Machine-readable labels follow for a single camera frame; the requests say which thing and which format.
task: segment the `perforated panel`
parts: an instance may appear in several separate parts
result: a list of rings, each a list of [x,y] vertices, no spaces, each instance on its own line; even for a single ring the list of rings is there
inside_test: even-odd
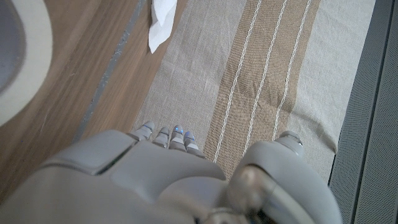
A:
[[[376,1],[330,177],[330,188],[336,197],[344,223],[353,222],[355,216],[391,10],[392,1]]]
[[[356,211],[356,223],[395,223],[398,210],[398,5],[386,57]]]

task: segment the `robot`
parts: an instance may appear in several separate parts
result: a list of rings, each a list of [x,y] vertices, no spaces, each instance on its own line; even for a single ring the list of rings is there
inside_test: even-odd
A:
[[[54,155],[0,206],[0,223],[342,223],[297,134],[253,144],[227,180],[191,132],[162,128],[150,142],[154,128],[105,131]]]

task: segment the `brown stripe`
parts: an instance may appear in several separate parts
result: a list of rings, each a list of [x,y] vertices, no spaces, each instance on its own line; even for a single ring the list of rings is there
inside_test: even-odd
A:
[[[319,2],[320,0],[313,0],[311,2],[305,18],[297,53],[292,64],[288,95],[280,112],[278,133],[284,131],[287,125],[287,118],[295,103],[299,71]],[[243,67],[238,78],[238,84],[234,91],[228,123],[217,159],[217,163],[226,172],[227,177],[231,177],[244,151],[254,99],[261,82],[267,51],[272,40],[282,3],[283,0],[263,1],[254,24]],[[221,81],[215,111],[205,144],[204,152],[209,159],[213,159],[215,155],[230,89],[236,70],[238,69],[244,40],[247,36],[256,4],[257,0],[247,1],[226,64],[226,70]],[[307,1],[288,1],[286,4],[269,59],[267,76],[256,109],[250,144],[259,140],[272,139],[277,107],[284,94],[289,60],[292,56],[294,43],[306,5]]]

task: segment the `tissue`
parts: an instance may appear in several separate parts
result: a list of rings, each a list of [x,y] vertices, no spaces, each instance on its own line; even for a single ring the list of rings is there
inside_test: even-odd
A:
[[[149,28],[149,48],[152,53],[172,33],[177,0],[153,0],[152,25]]]

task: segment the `wooden floor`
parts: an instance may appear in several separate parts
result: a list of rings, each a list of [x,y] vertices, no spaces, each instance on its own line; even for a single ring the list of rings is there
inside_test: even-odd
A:
[[[45,0],[53,58],[33,100],[0,127],[0,203],[38,165],[69,146],[139,0]],[[152,55],[145,1],[83,137],[105,129],[128,132],[170,42]],[[174,30],[187,0],[179,0]]]

